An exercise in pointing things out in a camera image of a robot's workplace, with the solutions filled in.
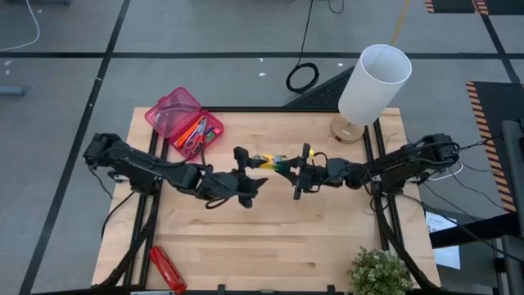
yellow cable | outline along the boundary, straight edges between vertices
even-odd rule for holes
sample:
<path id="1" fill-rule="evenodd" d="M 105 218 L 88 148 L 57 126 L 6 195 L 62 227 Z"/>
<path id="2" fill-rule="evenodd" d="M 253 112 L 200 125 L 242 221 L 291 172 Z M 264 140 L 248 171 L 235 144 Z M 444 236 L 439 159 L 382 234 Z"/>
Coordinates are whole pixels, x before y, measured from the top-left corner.
<path id="1" fill-rule="evenodd" d="M 402 7 L 402 12 L 400 13 L 399 20 L 396 22 L 395 34 L 393 35 L 393 39 L 391 40 L 391 46 L 395 46 L 396 37 L 399 35 L 400 26 L 402 25 L 402 22 L 404 21 L 404 16 L 406 14 L 406 11 L 408 10 L 408 5 L 409 5 L 409 0 L 406 0 L 406 2 L 404 3 L 404 7 Z"/>

black mat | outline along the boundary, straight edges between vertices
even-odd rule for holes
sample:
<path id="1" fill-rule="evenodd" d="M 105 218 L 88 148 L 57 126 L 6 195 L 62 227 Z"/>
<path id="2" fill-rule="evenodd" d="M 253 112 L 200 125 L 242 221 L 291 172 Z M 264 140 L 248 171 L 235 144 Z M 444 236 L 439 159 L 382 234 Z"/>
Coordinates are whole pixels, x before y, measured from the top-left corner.
<path id="1" fill-rule="evenodd" d="M 522 16 L 524 0 L 425 0 L 430 13 L 475 13 L 490 16 Z"/>
<path id="2" fill-rule="evenodd" d="M 524 86 L 522 84 L 468 82 L 466 85 L 473 112 L 482 138 L 502 133 L 500 124 L 504 120 L 524 118 Z M 508 156 L 502 140 L 497 139 L 486 145 L 491 168 L 502 170 L 494 173 L 497 188 L 506 211 L 514 211 Z"/>
<path id="3" fill-rule="evenodd" d="M 338 100 L 341 98 L 342 92 L 354 68 L 355 67 L 352 66 L 341 72 L 339 75 L 302 94 L 299 98 L 287 103 L 284 107 L 324 107 L 338 109 Z"/>

lamp shade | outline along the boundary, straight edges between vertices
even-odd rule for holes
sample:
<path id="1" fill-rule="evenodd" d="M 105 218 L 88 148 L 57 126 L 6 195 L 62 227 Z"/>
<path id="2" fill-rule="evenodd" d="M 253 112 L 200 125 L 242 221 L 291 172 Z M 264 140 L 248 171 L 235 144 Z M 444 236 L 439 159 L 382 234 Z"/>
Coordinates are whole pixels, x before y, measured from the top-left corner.
<path id="1" fill-rule="evenodd" d="M 399 49 L 373 45 L 362 52 L 338 101 L 342 117 L 372 124 L 411 76 L 411 62 Z"/>

white cable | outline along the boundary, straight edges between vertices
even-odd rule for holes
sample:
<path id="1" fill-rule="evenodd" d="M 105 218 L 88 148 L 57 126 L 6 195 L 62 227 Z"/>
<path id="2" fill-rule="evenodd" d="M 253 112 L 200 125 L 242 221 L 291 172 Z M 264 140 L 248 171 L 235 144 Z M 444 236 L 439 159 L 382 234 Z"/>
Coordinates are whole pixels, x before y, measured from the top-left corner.
<path id="1" fill-rule="evenodd" d="M 26 43 L 26 44 L 18 45 L 18 46 L 12 47 L 12 48 L 1 48 L 0 52 L 5 52 L 5 51 L 9 51 L 9 50 L 13 50 L 13 49 L 18 49 L 18 48 L 29 46 L 29 45 L 37 42 L 38 39 L 40 38 L 40 26 L 38 25 L 38 21 L 36 20 L 36 17 L 34 16 L 33 9 L 31 9 L 31 4 L 29 4 L 29 0 L 25 0 L 25 3 L 27 3 L 27 8 L 29 8 L 29 13 L 33 17 L 34 25 L 36 25 L 36 38 L 33 41 L 31 41 L 29 43 Z"/>
<path id="2" fill-rule="evenodd" d="M 464 164 L 463 164 L 461 161 L 459 161 L 459 163 L 460 163 L 460 168 L 458 168 L 458 170 L 457 170 L 456 172 L 453 172 L 453 171 L 449 170 L 449 171 L 451 171 L 451 173 L 449 173 L 448 175 L 444 175 L 444 176 L 441 176 L 441 177 L 437 177 L 437 178 L 435 178 L 435 179 L 433 179 L 433 178 L 430 177 L 430 178 L 428 178 L 427 180 L 430 180 L 430 181 L 439 181 L 439 180 L 447 179 L 448 177 L 451 177 L 451 176 L 453 176 L 453 175 L 457 175 L 458 173 L 460 173 L 460 171 L 462 171 L 462 169 L 464 169 Z"/>

orange black striped tape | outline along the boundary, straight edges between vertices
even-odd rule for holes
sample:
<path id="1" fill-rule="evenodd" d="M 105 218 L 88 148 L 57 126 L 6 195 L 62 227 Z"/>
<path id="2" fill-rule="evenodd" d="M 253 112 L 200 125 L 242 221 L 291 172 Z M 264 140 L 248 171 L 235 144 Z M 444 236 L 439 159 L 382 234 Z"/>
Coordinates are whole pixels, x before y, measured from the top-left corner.
<path id="1" fill-rule="evenodd" d="M 477 127 L 483 139 L 491 138 L 490 127 L 482 110 L 481 101 L 478 99 L 477 88 L 471 81 L 466 82 L 466 90 L 468 91 L 469 102 L 472 104 L 473 114 L 475 114 L 475 120 L 477 121 Z M 497 184 L 497 190 L 499 191 L 500 200 L 502 201 L 502 207 L 508 212 L 515 212 L 515 204 L 513 203 L 513 197 L 509 190 L 508 181 L 504 172 L 501 170 L 499 155 L 493 140 L 486 142 L 484 145 L 488 161 L 490 162 L 491 169 L 493 170 L 493 176 L 495 183 Z"/>
<path id="2" fill-rule="evenodd" d="M 475 9 L 475 13 L 489 15 L 488 6 L 486 5 L 486 0 L 472 0 L 472 4 L 473 4 L 473 9 Z"/>
<path id="3" fill-rule="evenodd" d="M 424 4 L 426 4 L 427 12 L 434 13 L 435 8 L 433 8 L 433 0 L 424 0 Z"/>

